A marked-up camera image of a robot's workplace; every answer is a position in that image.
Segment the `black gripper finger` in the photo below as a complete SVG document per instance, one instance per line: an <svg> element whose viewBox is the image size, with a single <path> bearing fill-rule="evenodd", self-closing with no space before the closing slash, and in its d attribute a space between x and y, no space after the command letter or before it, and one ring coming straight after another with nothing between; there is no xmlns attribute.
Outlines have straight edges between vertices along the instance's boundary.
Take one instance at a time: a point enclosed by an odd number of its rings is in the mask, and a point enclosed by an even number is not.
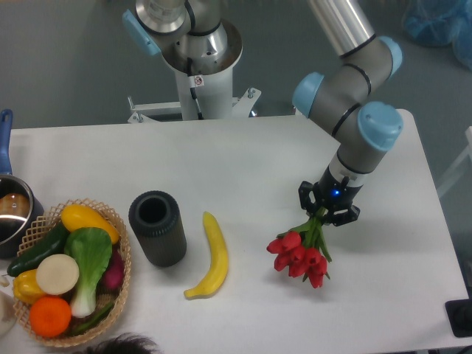
<svg viewBox="0 0 472 354"><path fill-rule="evenodd" d="M322 217L322 223L326 225L343 226L357 221L360 212L361 210L354 205L340 210L330 209Z"/></svg>
<svg viewBox="0 0 472 354"><path fill-rule="evenodd" d="M303 210L309 215L315 215L321 207L319 203L319 184L303 181L298 188L299 202Z"/></svg>

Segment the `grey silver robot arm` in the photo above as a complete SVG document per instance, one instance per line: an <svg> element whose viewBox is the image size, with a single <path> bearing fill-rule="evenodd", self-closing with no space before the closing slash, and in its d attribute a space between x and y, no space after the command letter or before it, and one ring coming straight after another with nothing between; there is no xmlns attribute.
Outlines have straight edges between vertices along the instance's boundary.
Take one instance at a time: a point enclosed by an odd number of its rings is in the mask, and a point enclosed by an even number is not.
<svg viewBox="0 0 472 354"><path fill-rule="evenodd" d="M332 77L307 75L292 103L339 148L318 182L301 183L299 200L323 224L341 226L357 220L354 197L403 129L395 108L369 101L403 56L391 38L375 34L356 1L309 5L342 65ZM219 1L137 1L122 23L143 52L161 55L174 71L185 120L236 116L232 70L243 47L240 33L221 17Z"/></svg>

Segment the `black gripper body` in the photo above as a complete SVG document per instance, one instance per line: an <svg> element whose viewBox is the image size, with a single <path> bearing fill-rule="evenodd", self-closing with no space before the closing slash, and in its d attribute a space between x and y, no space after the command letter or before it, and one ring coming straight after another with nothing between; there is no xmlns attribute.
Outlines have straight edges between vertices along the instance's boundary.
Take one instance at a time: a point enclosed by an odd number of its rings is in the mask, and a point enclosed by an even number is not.
<svg viewBox="0 0 472 354"><path fill-rule="evenodd" d="M359 214L360 209L353 205L353 199L362 187L362 184L352 185L348 176L341 175L338 180L327 167L318 182L317 207L332 213L352 210Z"/></svg>

